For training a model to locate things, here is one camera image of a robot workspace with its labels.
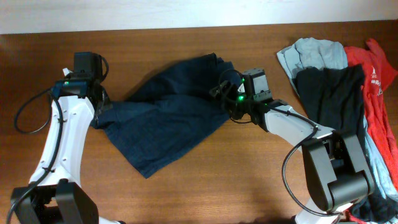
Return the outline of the navy blue shorts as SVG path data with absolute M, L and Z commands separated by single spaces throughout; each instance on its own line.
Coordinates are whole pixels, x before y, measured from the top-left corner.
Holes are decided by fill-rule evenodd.
M 113 101 L 91 126 L 145 178 L 184 156 L 227 120 L 210 90 L 220 80 L 240 79 L 232 62 L 216 54 L 184 60 L 145 82 L 124 101 Z

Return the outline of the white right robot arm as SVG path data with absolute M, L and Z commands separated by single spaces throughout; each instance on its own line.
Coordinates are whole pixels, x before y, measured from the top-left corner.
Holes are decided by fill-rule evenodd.
M 282 181 L 302 208 L 294 223 L 339 223 L 345 210 L 373 193 L 374 179 L 357 135 L 322 126 L 273 98 L 263 69 L 234 73 L 238 83 L 219 79 L 210 95 L 221 102 L 234 122 L 247 114 L 253 124 L 292 145 L 282 163 Z M 310 194 L 307 204 L 293 195 L 287 183 L 287 163 L 297 151 L 302 153 Z

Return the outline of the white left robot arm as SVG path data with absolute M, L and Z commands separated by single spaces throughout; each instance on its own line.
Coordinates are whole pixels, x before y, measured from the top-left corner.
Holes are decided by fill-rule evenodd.
M 49 133 L 26 187 L 16 187 L 6 221 L 20 223 L 109 223 L 81 187 L 80 169 L 91 122 L 106 103 L 101 86 L 109 72 L 104 57 L 74 54 L 73 70 L 44 90 L 50 98 Z

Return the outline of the light blue shirt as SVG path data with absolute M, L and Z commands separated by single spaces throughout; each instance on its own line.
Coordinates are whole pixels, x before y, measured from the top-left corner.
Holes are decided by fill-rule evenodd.
M 296 74 L 309 67 L 319 70 L 349 67 L 345 47 L 330 40 L 299 39 L 293 45 L 279 51 L 277 58 L 292 84 Z

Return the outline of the black garment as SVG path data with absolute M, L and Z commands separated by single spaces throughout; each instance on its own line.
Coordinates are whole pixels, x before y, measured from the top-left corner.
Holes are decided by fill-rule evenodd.
M 397 191 L 384 159 L 367 132 L 364 116 L 364 85 L 362 66 L 341 70 L 306 68 L 296 74 L 293 84 L 308 117 L 323 126 L 342 132 L 355 133 L 374 177 L 374 193 L 353 205 L 349 212 L 363 222 L 397 223 Z

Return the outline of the red shirt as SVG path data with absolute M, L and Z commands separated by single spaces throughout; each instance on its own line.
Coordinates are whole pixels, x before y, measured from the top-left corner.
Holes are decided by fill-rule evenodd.
M 397 223 L 397 143 L 383 96 L 397 70 L 374 39 L 368 39 L 366 45 L 367 49 L 345 47 L 345 52 L 348 65 L 362 66 L 365 76 L 362 88 L 365 145 L 376 189 L 351 207 L 350 219 L 360 223 Z

